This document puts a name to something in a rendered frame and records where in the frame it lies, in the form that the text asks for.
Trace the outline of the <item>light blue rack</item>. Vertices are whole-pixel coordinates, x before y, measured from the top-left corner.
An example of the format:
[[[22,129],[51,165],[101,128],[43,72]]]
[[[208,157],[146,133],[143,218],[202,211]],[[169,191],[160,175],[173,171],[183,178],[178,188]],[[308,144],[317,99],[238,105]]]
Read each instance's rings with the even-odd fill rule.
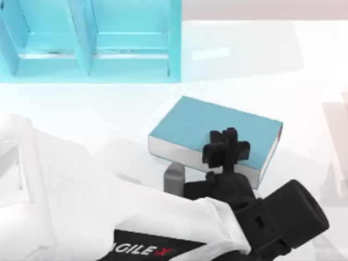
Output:
[[[183,0],[0,0],[0,83],[176,83]]]

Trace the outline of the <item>blue book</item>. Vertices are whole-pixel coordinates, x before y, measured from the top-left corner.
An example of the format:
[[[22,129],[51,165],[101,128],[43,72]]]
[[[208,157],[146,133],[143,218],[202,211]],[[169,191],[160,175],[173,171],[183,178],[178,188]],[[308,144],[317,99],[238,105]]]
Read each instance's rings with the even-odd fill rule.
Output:
[[[148,135],[149,154],[208,172],[203,163],[203,147],[210,132],[233,127],[240,141],[251,145],[249,158],[239,161],[235,170],[258,188],[279,143],[283,123],[222,105],[181,97]]]

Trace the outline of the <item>pale grey rounded box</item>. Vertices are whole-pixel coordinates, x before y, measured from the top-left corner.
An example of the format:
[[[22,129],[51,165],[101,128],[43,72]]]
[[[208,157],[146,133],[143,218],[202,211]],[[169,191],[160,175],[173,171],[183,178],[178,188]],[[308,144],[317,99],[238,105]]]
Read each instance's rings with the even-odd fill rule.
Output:
[[[164,191],[183,197],[185,185],[185,167],[181,163],[173,162],[164,172]]]

